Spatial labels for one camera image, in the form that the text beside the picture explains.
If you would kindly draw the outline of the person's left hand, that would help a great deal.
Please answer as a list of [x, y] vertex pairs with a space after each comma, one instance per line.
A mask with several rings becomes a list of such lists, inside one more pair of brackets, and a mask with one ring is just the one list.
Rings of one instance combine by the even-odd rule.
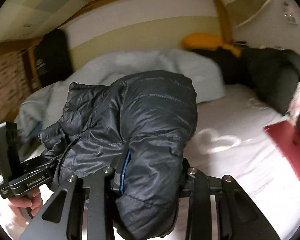
[[36, 188], [32, 190], [29, 197], [8, 198], [8, 206], [15, 218], [24, 218], [20, 210], [21, 208], [30, 208], [31, 215], [35, 216], [43, 206], [40, 189]]

